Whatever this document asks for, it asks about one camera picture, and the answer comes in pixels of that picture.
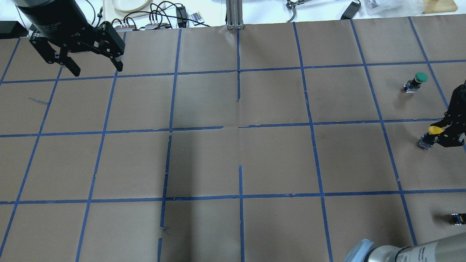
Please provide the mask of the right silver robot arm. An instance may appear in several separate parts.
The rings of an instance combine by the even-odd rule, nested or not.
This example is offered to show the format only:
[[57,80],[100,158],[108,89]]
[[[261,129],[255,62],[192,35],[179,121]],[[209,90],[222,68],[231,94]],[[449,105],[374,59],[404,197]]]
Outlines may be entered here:
[[[441,121],[431,124],[421,136],[418,146],[430,149],[435,144],[456,147],[465,144],[465,84],[452,92],[447,111]],[[456,234],[417,246],[375,247],[367,239],[359,242],[346,256],[345,262],[464,262],[465,233]]]

